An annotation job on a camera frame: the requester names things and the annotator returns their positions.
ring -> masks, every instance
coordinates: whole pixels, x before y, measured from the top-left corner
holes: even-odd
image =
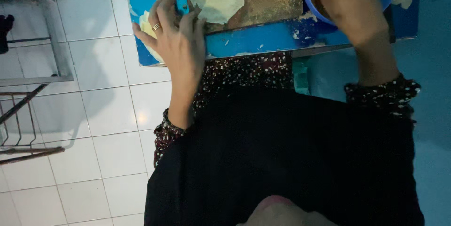
[[[161,24],[160,24],[160,23],[157,23],[157,24],[155,24],[154,27],[152,27],[152,29],[153,29],[154,31],[158,30],[159,28],[161,28]]]

black skirt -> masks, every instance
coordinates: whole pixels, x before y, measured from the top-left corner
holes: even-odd
[[[339,225],[424,225],[412,130],[286,90],[223,91],[158,163],[145,226],[234,226],[270,195]]]

metal rack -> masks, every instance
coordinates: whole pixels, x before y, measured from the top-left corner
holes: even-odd
[[[56,37],[54,20],[56,17],[53,17],[51,13],[50,4],[55,2],[55,0],[31,0],[41,8],[42,14],[44,16],[48,37],[40,37],[40,38],[30,38],[30,39],[20,39],[20,40],[12,40],[8,41],[8,43],[17,43],[17,42],[31,42],[31,41],[42,41],[48,40],[52,46],[53,57],[56,64],[56,73],[51,77],[34,77],[34,78],[12,78],[12,79],[0,79],[0,87],[3,86],[17,86],[17,85],[29,85],[29,84],[40,84],[35,90],[31,92],[3,92],[0,93],[0,96],[10,96],[13,107],[10,109],[5,109],[2,106],[2,102],[0,101],[0,128],[2,133],[0,133],[0,137],[4,137],[0,139],[0,156],[5,154],[26,154],[24,156],[8,158],[5,160],[0,160],[0,165],[28,160],[36,157],[47,156],[50,154],[63,152],[65,149],[62,147],[57,148],[37,148],[34,142],[36,141],[36,126],[35,121],[33,120],[32,109],[30,102],[40,91],[42,91],[49,83],[52,82],[68,82],[73,81],[74,78],[72,76],[71,70],[69,68],[69,64],[65,59],[60,46],[58,44],[58,40]],[[19,102],[17,101],[17,96],[25,96]],[[31,141],[22,140],[22,131],[21,131],[21,123],[19,121],[18,112],[21,108],[26,107],[29,112],[29,116],[31,119],[32,131],[34,138]],[[8,133],[8,127],[6,125],[6,121],[8,119],[15,118],[17,131],[19,134],[19,138],[17,141],[11,141],[10,134]]]

sleeve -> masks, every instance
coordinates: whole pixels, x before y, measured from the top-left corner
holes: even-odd
[[[163,112],[163,121],[158,125],[153,133],[156,136],[155,139],[155,153],[153,159],[153,166],[158,165],[158,161],[163,157],[165,149],[169,147],[174,141],[185,134],[185,130],[178,128],[168,119],[168,110]]]
[[[406,80],[403,74],[383,85],[365,87],[357,83],[345,85],[346,101],[358,107],[374,107],[398,118],[410,119],[414,109],[410,101],[420,92],[421,86],[414,80]]]

finger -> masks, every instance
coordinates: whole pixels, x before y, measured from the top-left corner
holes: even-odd
[[[203,52],[205,52],[205,38],[204,38],[204,32],[203,32],[204,25],[205,25],[205,19],[198,20],[196,22],[196,28],[194,30],[197,47],[200,51],[203,51]]]
[[[196,17],[195,12],[190,12],[182,17],[180,21],[180,32],[184,35],[192,35],[194,33],[193,20]]]
[[[150,46],[152,49],[156,49],[157,40],[150,36],[149,34],[143,32],[139,27],[138,23],[134,22],[132,24],[133,33],[137,38],[139,38],[143,44]]]
[[[149,23],[150,25],[152,25],[152,27],[154,27],[155,24],[160,23],[160,20],[158,19],[158,15],[156,13],[156,8],[160,5],[162,1],[163,0],[156,0],[149,11]],[[159,28],[155,31],[156,37],[160,37],[162,33],[163,33],[162,28]]]
[[[162,0],[156,8],[163,31],[177,31],[175,22],[175,0]]]

